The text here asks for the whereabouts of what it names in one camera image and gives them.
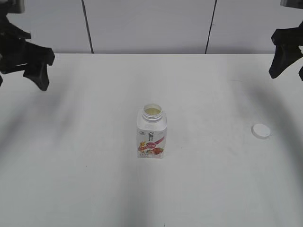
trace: white bottle cap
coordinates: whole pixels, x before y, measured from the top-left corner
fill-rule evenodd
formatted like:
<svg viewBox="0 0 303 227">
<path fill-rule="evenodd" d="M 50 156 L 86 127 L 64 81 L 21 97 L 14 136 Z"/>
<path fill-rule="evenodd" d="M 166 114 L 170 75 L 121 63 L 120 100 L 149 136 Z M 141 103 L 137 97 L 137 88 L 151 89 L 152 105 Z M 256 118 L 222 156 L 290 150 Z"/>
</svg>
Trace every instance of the white bottle cap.
<svg viewBox="0 0 303 227">
<path fill-rule="evenodd" d="M 270 129 L 263 124 L 255 124 L 252 129 L 252 134 L 258 139 L 267 139 L 270 136 Z"/>
</svg>

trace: logo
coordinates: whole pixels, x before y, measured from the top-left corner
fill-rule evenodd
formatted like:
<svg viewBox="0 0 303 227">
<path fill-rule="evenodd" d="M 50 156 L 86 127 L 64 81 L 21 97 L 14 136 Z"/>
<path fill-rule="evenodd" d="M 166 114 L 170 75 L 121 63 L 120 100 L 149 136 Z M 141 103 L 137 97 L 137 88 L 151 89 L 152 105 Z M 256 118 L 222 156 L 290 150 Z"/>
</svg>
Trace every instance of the logo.
<svg viewBox="0 0 303 227">
<path fill-rule="evenodd" d="M 154 149 L 157 145 L 155 143 L 147 143 L 145 146 L 148 149 Z"/>
<path fill-rule="evenodd" d="M 153 136 L 154 136 L 153 132 L 148 133 L 148 140 L 152 141 L 153 140 Z"/>
</svg>

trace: panel seam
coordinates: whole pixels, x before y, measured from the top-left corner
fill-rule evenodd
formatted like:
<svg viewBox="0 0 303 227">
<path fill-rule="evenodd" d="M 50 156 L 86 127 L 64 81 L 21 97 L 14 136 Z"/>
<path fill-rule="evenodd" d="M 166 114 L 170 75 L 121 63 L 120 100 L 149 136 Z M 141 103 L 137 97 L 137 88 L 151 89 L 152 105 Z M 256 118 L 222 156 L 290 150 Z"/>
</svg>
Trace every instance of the panel seam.
<svg viewBox="0 0 303 227">
<path fill-rule="evenodd" d="M 208 38 L 207 38 L 207 43 L 206 43 L 206 47 L 205 47 L 205 54 L 207 54 L 207 49 L 208 49 L 210 35 L 211 35 L 211 32 L 212 32 L 212 27 L 213 27 L 213 22 L 214 22 L 214 13 L 216 11 L 216 7 L 217 7 L 217 0 L 214 1 L 213 16 L 212 16 L 212 20 L 211 20 L 210 27 L 209 27 Z"/>
<path fill-rule="evenodd" d="M 82 8 L 83 8 L 84 19 L 85 19 L 85 26 L 86 26 L 87 35 L 88 35 L 88 38 L 89 38 L 90 52 L 91 52 L 91 53 L 94 53 L 94 48 L 93 48 L 93 43 L 92 43 L 92 41 L 91 41 L 90 30 L 89 30 L 89 22 L 88 22 L 88 20 L 87 20 L 87 14 L 86 14 L 86 9 L 85 9 L 84 0 L 81 0 L 81 2 L 82 2 Z"/>
</svg>

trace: bottle neck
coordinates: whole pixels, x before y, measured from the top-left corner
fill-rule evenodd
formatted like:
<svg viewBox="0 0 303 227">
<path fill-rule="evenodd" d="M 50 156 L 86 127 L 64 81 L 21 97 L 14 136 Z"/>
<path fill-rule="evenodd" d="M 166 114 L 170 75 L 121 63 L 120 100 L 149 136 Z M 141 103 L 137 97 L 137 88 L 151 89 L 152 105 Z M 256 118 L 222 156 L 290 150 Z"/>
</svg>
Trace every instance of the bottle neck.
<svg viewBox="0 0 303 227">
<path fill-rule="evenodd" d="M 158 122 L 162 119 L 162 108 L 157 104 L 149 104 L 143 108 L 142 117 L 148 122 Z"/>
</svg>

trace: liquid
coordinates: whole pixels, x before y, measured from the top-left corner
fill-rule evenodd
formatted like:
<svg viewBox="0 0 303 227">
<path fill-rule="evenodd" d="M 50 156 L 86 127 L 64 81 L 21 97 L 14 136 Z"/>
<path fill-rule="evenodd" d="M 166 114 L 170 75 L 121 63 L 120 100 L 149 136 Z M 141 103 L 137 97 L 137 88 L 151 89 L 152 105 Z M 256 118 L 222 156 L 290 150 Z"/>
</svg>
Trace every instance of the liquid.
<svg viewBox="0 0 303 227">
<path fill-rule="evenodd" d="M 149 115 L 155 116 L 158 115 L 161 111 L 156 108 L 148 108 L 145 110 L 145 112 Z"/>
</svg>

